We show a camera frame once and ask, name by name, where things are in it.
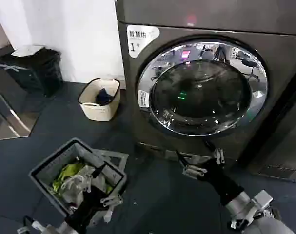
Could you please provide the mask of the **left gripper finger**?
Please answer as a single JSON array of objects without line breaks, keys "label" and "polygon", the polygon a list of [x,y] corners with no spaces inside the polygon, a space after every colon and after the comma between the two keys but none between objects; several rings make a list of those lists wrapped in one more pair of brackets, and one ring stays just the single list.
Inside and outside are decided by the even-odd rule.
[{"label": "left gripper finger", "polygon": [[85,165],[84,173],[84,190],[88,193],[91,192],[92,186],[100,189],[102,192],[106,192],[106,182],[104,174],[102,173],[103,166],[93,167],[90,165]]},{"label": "left gripper finger", "polygon": [[119,194],[110,195],[108,197],[102,198],[100,203],[103,205],[103,207],[117,206],[123,203],[123,199]]}]

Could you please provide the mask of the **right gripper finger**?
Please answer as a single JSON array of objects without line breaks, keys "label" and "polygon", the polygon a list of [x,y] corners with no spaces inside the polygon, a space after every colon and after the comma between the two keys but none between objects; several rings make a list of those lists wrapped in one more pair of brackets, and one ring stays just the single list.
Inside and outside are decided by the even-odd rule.
[{"label": "right gripper finger", "polygon": [[224,150],[222,148],[216,147],[212,142],[208,140],[205,140],[204,144],[208,148],[208,150],[213,153],[213,157],[216,159],[217,164],[220,166],[224,166],[225,165]]},{"label": "right gripper finger", "polygon": [[176,155],[178,157],[180,165],[183,168],[182,173],[185,176],[190,177],[192,179],[198,179],[199,177],[204,177],[207,173],[207,170],[205,168],[198,167],[194,164],[189,164],[180,152],[176,151]]}]

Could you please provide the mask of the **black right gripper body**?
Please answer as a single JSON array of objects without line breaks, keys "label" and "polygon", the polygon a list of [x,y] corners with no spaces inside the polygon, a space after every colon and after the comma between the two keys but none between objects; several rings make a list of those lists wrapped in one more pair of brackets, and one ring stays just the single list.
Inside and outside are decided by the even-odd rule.
[{"label": "black right gripper body", "polygon": [[204,173],[204,176],[198,175],[197,179],[208,182],[213,186],[217,194],[220,196],[220,202],[222,205],[227,205],[244,192],[243,187],[236,184],[235,181],[225,174],[223,166],[217,164],[216,158],[209,159],[200,164],[199,167],[205,169],[206,172]]}]

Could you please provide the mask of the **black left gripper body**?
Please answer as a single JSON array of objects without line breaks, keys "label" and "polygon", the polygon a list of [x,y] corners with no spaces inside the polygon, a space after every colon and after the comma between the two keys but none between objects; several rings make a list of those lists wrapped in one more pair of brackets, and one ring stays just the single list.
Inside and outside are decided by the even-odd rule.
[{"label": "black left gripper body", "polygon": [[90,193],[83,192],[83,202],[73,214],[66,217],[65,222],[76,232],[87,232],[87,227],[95,213],[105,210],[100,200],[106,197],[105,192],[92,186]]}]

